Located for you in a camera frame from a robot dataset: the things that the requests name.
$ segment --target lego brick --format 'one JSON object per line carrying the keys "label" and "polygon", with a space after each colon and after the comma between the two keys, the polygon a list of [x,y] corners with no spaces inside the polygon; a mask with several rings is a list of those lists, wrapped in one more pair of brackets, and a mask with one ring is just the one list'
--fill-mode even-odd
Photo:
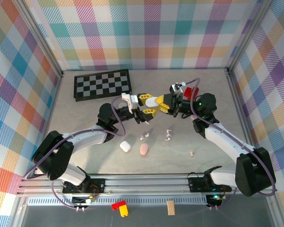
{"label": "lego brick", "polygon": [[120,206],[119,210],[120,210],[121,217],[124,218],[124,217],[128,216],[128,209],[127,209],[126,205]]}
{"label": "lego brick", "polygon": [[167,201],[168,215],[176,215],[175,213],[175,202],[173,200]]}
{"label": "lego brick", "polygon": [[117,210],[119,209],[119,207],[124,206],[124,205],[126,205],[125,201],[117,202],[117,203],[112,204],[112,209]]}

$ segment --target gray table surface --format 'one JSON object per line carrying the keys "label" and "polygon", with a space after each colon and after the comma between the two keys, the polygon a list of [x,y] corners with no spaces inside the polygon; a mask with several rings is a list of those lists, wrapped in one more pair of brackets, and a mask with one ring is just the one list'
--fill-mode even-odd
{"label": "gray table surface", "polygon": [[[103,103],[112,97],[75,102],[73,98],[74,76],[88,71],[68,71],[61,89],[49,130],[70,133],[93,126]],[[171,84],[201,78],[199,94],[212,93],[217,99],[216,118],[234,135],[244,139],[231,91],[223,69],[204,70],[130,70],[133,94],[150,93],[160,96],[169,93]],[[219,147],[195,133],[190,118],[173,118],[159,112],[150,124],[138,125],[135,120],[124,122],[127,135],[115,137],[105,144],[84,148],[72,155],[70,163],[80,166],[88,173],[187,173],[204,172],[217,166],[230,166],[234,162]],[[172,129],[173,138],[164,141],[166,129]],[[149,132],[150,137],[140,141]],[[125,153],[119,144],[128,141],[132,149]],[[149,145],[148,154],[140,154],[140,145]]]}

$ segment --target metal bar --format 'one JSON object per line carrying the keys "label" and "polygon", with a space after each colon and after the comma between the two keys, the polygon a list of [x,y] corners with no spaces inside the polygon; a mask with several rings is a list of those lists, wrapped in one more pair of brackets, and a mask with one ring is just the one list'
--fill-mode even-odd
{"label": "metal bar", "polygon": [[60,67],[58,61],[56,60],[55,55],[53,54],[50,46],[48,45],[46,39],[44,38],[38,24],[36,23],[34,17],[32,16],[30,9],[28,8],[27,4],[24,0],[13,0],[15,6],[19,10],[21,16],[23,17],[24,21],[26,22],[29,30],[34,35],[36,41],[38,42],[39,46],[41,47],[42,51],[44,52],[46,58],[48,59],[49,63],[51,64],[53,70],[57,75],[60,77],[63,74],[63,70]]}
{"label": "metal bar", "polygon": [[44,134],[43,135],[43,139],[48,134],[49,126],[50,126],[52,118],[53,118],[53,112],[55,110],[55,107],[56,107],[56,104],[57,104],[57,100],[58,100],[58,96],[59,96],[59,92],[60,92],[60,88],[61,88],[61,85],[62,85],[62,80],[63,80],[63,76],[61,75],[61,78],[59,78],[59,81],[58,81],[58,86],[57,86],[55,98],[53,99],[53,106],[52,106],[51,111],[49,113],[46,127],[44,128],[44,131],[43,131],[43,134]]}
{"label": "metal bar", "polygon": [[[71,196],[64,196],[64,202],[71,205]],[[173,200],[176,205],[206,205],[206,195],[166,195],[166,196],[105,196],[99,195],[90,205],[111,205],[116,202],[126,201],[127,205],[166,205],[168,200]],[[30,197],[28,206],[59,206],[62,205],[55,197]]]}
{"label": "metal bar", "polygon": [[[131,174],[131,175],[90,175],[91,178],[105,178],[106,186],[104,195],[107,196],[162,196],[162,195],[204,195],[215,192],[191,193],[189,191],[187,174]],[[51,196],[52,181],[45,176],[22,181],[17,196]],[[54,182],[54,191],[62,194],[61,181]],[[88,196],[88,194],[74,194],[76,196]]]}
{"label": "metal bar", "polygon": [[10,216],[11,218],[9,219],[8,227],[19,227],[22,225],[25,211],[27,209],[27,202],[28,197],[21,197],[17,199],[16,210],[15,212],[12,212],[13,215]]}
{"label": "metal bar", "polygon": [[246,119],[246,116],[245,116],[243,108],[242,108],[243,105],[242,105],[242,103],[239,99],[239,95],[238,95],[238,92],[235,88],[235,84],[233,82],[232,76],[227,71],[227,69],[225,69],[225,75],[226,75],[226,78],[227,78],[229,88],[231,90],[231,95],[232,95],[233,101],[235,103],[235,107],[236,107],[236,110],[237,110],[237,113],[238,113],[238,116],[239,116],[239,121],[240,121],[240,125],[242,127],[242,130],[243,130],[245,140],[248,144],[254,146],[255,143],[254,143],[254,141],[253,141],[253,139],[250,135],[250,129],[248,127],[247,119]]}
{"label": "metal bar", "polygon": [[267,197],[268,207],[275,226],[284,227],[284,210],[280,205],[278,195]]}
{"label": "metal bar", "polygon": [[229,66],[229,70],[230,72],[233,72],[234,68],[236,67],[236,65],[238,64],[238,62],[240,61],[243,53],[245,52],[246,48],[248,47],[248,44],[250,43],[251,39],[253,38],[254,34],[256,33],[257,29],[259,28],[265,14],[267,13],[271,3],[273,2],[273,0],[263,0],[254,19],[251,22],[251,25],[248,29],[248,31],[246,32],[242,43],[240,44],[240,46],[238,47],[237,52],[235,53],[232,62]]}

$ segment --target small white piece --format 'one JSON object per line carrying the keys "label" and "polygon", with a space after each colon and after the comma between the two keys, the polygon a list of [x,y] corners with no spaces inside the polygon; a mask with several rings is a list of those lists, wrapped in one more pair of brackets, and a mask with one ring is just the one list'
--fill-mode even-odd
{"label": "small white piece", "polygon": [[151,97],[151,98],[146,99],[145,105],[146,105],[148,108],[156,108],[156,107],[159,107],[159,104],[156,103],[156,98],[157,98],[157,97]]}
{"label": "small white piece", "polygon": [[125,140],[120,143],[120,147],[124,152],[128,152],[132,148],[132,146]]}

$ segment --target plaid wall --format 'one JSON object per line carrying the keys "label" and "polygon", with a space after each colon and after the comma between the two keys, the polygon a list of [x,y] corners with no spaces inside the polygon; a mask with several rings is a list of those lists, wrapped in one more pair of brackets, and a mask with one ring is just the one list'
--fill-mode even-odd
{"label": "plaid wall", "polygon": [[27,4],[62,68],[114,70],[223,68],[260,1],[27,0]]}
{"label": "plaid wall", "polygon": [[57,82],[12,0],[0,0],[0,227],[42,139]]}
{"label": "plaid wall", "polygon": [[284,207],[284,0],[274,0],[235,69],[254,140],[270,152]]}
{"label": "plaid wall", "polygon": [[233,57],[234,57],[235,54],[237,53],[238,47],[241,45],[242,40],[243,40],[243,38],[245,37],[246,32],[248,31],[248,29],[249,29],[249,27],[250,27],[250,25],[251,25],[251,22],[252,22],[253,18],[255,17],[257,11],[259,10],[259,7],[260,7],[260,5],[261,5],[262,2],[263,2],[262,0],[257,0],[257,2],[256,2],[256,4],[255,4],[255,6],[254,6],[254,8],[253,8],[253,10],[252,10],[252,12],[251,12],[251,14],[250,14],[249,17],[248,17],[248,20],[247,20],[247,22],[246,22],[244,28],[242,29],[242,32],[241,32],[241,34],[240,34],[240,36],[239,36],[239,38],[238,38],[238,40],[237,40],[237,42],[236,42],[235,47],[232,49],[231,56],[230,56],[230,58],[228,59],[228,62],[227,62],[227,64],[226,64],[225,67],[229,67],[229,66],[230,66],[230,64],[231,64],[231,62],[232,62],[232,60],[233,60]]}

